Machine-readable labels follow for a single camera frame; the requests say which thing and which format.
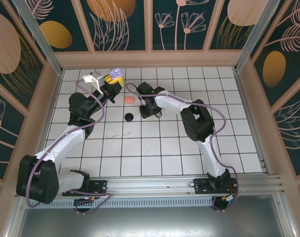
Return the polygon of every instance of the black round object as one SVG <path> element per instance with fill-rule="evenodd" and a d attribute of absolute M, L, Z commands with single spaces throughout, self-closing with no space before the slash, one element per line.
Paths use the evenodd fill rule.
<path fill-rule="evenodd" d="M 125 115 L 125 120 L 128 121 L 128 122 L 132 121 L 133 120 L 133 114 L 127 113 Z"/>

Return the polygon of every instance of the pink eraser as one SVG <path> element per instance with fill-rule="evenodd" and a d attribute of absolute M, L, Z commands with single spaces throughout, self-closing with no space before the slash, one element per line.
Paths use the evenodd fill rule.
<path fill-rule="evenodd" d="M 127 104 L 134 104 L 135 98 L 133 96 L 126 96 L 124 102 Z"/>

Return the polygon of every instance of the metal corner post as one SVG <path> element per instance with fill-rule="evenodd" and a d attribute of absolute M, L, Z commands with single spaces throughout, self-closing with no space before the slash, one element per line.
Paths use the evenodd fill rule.
<path fill-rule="evenodd" d="M 267 1 L 257 23 L 254 25 L 254 28 L 252 29 L 245 45 L 243 46 L 242 52 L 235 64 L 236 72 L 240 72 L 244 67 L 252 50 L 256 46 L 263 32 L 265 31 L 265 28 L 268 25 L 271 16 L 274 14 L 275 10 L 277 9 L 279 1 L 280 0 Z"/>
<path fill-rule="evenodd" d="M 56 73 L 61 74 L 61 66 L 26 2 L 23 0 L 12 0 L 12 2 Z"/>

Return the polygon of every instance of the grid tile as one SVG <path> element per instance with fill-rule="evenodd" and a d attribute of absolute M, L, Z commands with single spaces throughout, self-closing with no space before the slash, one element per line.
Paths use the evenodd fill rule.
<path fill-rule="evenodd" d="M 80 91 L 76 90 L 75 82 L 94 70 L 65 70 L 46 146 L 67 126 L 69 96 Z M 110 69 L 97 71 L 107 75 Z M 214 142 L 223 162 L 233 165 L 239 173 L 262 172 L 230 67 L 128 68 L 122 69 L 122 72 L 126 74 L 125 83 L 139 86 L 145 81 L 186 100 L 201 99 L 205 104 L 210 103 L 220 110 L 228 121 Z M 93 89 L 90 84 L 83 86 Z M 135 103 L 124 104 L 125 96 L 135 97 Z M 91 177 L 191 175 L 207 172 L 205 158 L 200 155 L 195 142 L 188 138 L 180 116 L 163 108 L 159 119 L 155 116 L 143 119 L 139 106 L 144 101 L 141 102 L 125 89 L 115 101 L 115 104 L 108 102 L 105 105 L 106 117 L 94 126 L 84 144 L 70 150 L 67 160 L 61 165 L 62 173 L 73 168 L 86 171 Z M 124 120 L 126 113 L 133 114 L 132 122 Z M 101 114 L 100 110 L 92 119 L 99 119 Z M 214 111 L 211 114 L 217 130 L 223 121 Z"/>

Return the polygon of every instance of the purple toy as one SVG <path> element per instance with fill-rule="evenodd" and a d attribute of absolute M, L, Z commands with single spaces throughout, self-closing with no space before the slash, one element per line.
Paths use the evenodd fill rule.
<path fill-rule="evenodd" d="M 115 69 L 111 70 L 109 72 L 109 75 L 111 76 L 112 80 L 115 80 L 115 79 L 123 76 L 123 74 L 121 73 L 119 68 L 115 68 Z"/>

